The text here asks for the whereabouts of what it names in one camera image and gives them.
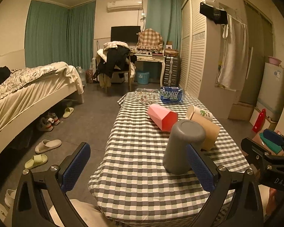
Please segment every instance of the door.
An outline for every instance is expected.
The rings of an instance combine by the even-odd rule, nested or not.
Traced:
[[[179,86],[186,89],[188,63],[190,62],[190,48],[192,37],[192,10],[191,0],[188,0],[182,8],[182,41],[180,53],[180,80]]]
[[[265,61],[267,56],[273,56],[273,32],[272,24],[253,6],[244,3],[248,22],[249,66],[239,101],[255,106],[262,84]]]
[[[200,2],[192,3],[192,43],[186,91],[189,95],[198,97],[204,66],[205,54],[205,16],[200,14]]]

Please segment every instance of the desk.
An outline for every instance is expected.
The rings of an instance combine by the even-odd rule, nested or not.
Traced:
[[[137,56],[137,61],[148,61],[148,62],[158,62],[162,64],[161,76],[160,76],[160,86],[163,86],[163,76],[165,70],[165,56],[159,55],[146,55],[146,54],[134,54]]]

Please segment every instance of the red bottle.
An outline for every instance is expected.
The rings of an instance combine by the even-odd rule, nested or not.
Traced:
[[[253,126],[253,131],[255,133],[258,133],[261,130],[265,122],[265,116],[266,116],[266,109],[263,108],[262,111],[259,113],[257,121],[255,122],[255,125]]]

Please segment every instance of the screw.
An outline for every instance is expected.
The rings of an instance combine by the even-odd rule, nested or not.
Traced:
[[[252,175],[253,174],[253,171],[251,169],[247,169],[246,171],[247,171],[248,175]]]
[[[25,169],[25,170],[22,172],[23,175],[26,175],[26,174],[28,174],[28,173],[29,173],[29,170],[28,170],[28,169]]]
[[[51,167],[50,167],[50,170],[51,170],[52,172],[54,172],[54,171],[56,171],[58,168],[59,168],[59,167],[58,167],[57,165],[54,165],[54,166],[51,166]]]
[[[226,167],[225,166],[218,166],[218,169],[222,172],[226,171]]]

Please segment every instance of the green curtain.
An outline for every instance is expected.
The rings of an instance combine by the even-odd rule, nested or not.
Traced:
[[[69,10],[67,48],[69,65],[89,69],[93,52],[95,1]]]
[[[164,40],[180,50],[182,33],[182,0],[148,0],[145,28],[159,32]]]
[[[25,29],[26,67],[68,62],[66,31],[68,9],[32,0]]]

